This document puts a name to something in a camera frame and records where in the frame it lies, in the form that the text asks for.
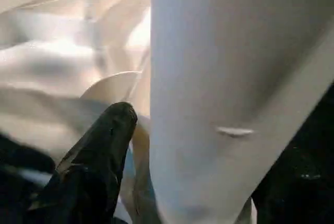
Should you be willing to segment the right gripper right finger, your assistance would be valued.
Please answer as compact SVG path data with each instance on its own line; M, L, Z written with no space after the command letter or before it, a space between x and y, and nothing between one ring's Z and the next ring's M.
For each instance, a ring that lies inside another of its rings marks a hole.
M333 223L333 130L300 130L252 197L258 223Z

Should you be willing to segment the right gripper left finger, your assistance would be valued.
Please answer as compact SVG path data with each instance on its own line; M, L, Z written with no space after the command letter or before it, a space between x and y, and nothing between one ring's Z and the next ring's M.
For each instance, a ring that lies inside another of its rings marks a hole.
M114 216L137 114L109 106L61 160L28 210L29 223L123 223Z

